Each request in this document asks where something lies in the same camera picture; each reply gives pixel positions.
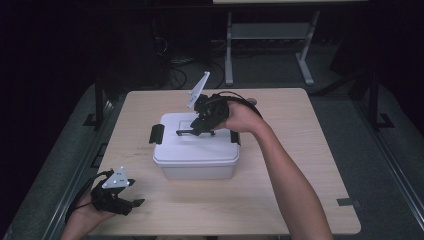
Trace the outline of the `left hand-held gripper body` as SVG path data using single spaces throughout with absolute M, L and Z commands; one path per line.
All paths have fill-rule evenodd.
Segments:
M 106 178 L 91 191 L 93 206 L 98 211 L 128 215 L 132 211 L 133 204 L 119 197 L 119 194 L 127 188 L 128 178 L 124 167 L 106 171 L 105 175 Z

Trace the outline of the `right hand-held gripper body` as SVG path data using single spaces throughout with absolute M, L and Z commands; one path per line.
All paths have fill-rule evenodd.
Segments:
M 195 85 L 195 87 L 189 91 L 189 98 L 187 107 L 193 108 L 197 113 L 197 118 L 200 121 L 200 126 L 204 130 L 213 130 L 215 127 L 223 122 L 229 115 L 228 105 L 226 99 L 218 94 L 214 94 L 210 97 L 202 94 L 202 90 L 210 76 L 208 71 L 204 72 L 204 75 Z

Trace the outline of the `person's left hand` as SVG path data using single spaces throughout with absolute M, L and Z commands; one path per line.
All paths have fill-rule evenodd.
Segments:
M 78 206 L 79 208 L 70 215 L 62 234 L 66 232 L 88 234 L 99 224 L 115 216 L 111 212 L 96 210 L 91 204 L 90 193 L 79 199 Z

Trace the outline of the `person's right hand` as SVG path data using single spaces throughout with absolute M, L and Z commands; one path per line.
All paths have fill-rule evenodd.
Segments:
M 253 110 L 245 105 L 230 101 L 229 117 L 218 124 L 215 129 L 226 128 L 235 132 L 263 134 L 269 130 L 268 124 Z

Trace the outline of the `dark tape piece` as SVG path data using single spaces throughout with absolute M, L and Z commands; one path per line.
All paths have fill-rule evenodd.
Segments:
M 361 203 L 358 200 L 353 200 L 352 198 L 339 198 L 337 199 L 339 206 L 353 206 L 355 208 L 361 207 Z

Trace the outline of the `grey metal floor rail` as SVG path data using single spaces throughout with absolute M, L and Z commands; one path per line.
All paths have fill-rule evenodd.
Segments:
M 87 179 L 97 173 L 101 163 L 98 152 L 105 149 L 110 140 L 123 99 L 107 100 L 103 108 L 104 120 L 97 128 L 90 118 L 95 112 L 95 103 L 82 99 L 71 115 L 57 140 L 45 167 L 46 190 L 55 205 L 52 215 L 42 231 L 41 240 L 59 240 L 64 228 L 64 219 L 69 205 Z
M 397 188 L 403 195 L 403 198 L 405 199 L 411 213 L 413 214 L 415 221 L 419 225 L 421 231 L 424 232 L 424 202 L 419 198 L 410 181 L 407 179 L 404 171 L 397 161 L 397 158 L 384 139 L 380 129 L 371 123 L 365 107 L 359 102 L 353 102 L 353 105 L 358 112 L 358 115 L 366 125 L 367 131 L 371 134 L 374 142 L 379 148 L 379 151 L 383 155 L 392 178 L 394 179 Z

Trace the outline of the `black stand post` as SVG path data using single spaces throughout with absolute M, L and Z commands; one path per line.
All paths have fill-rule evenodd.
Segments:
M 375 131 L 383 128 L 393 128 L 394 124 L 386 113 L 378 110 L 379 106 L 379 82 L 375 72 L 370 76 L 369 80 L 369 101 L 368 101 L 368 119 L 371 127 Z
M 95 91 L 95 112 L 93 114 L 88 114 L 84 126 L 92 126 L 95 130 L 98 130 L 104 120 L 104 94 L 102 88 L 102 81 L 99 78 L 95 79 L 94 82 L 94 91 Z

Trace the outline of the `grey metal frame table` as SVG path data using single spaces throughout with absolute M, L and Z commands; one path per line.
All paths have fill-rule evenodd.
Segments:
M 332 7 L 345 4 L 362 4 L 368 0 L 212 0 L 214 6 L 226 7 L 289 7 L 305 6 L 313 10 L 308 22 L 294 23 L 235 23 L 233 21 L 234 10 L 227 13 L 226 24 L 226 50 L 224 59 L 225 84 L 234 84 L 232 64 L 232 41 L 233 40 L 303 40 L 303 48 L 295 54 L 297 64 L 303 76 L 304 82 L 314 85 L 313 77 L 309 71 L 306 57 L 317 27 L 321 9 L 324 6 Z

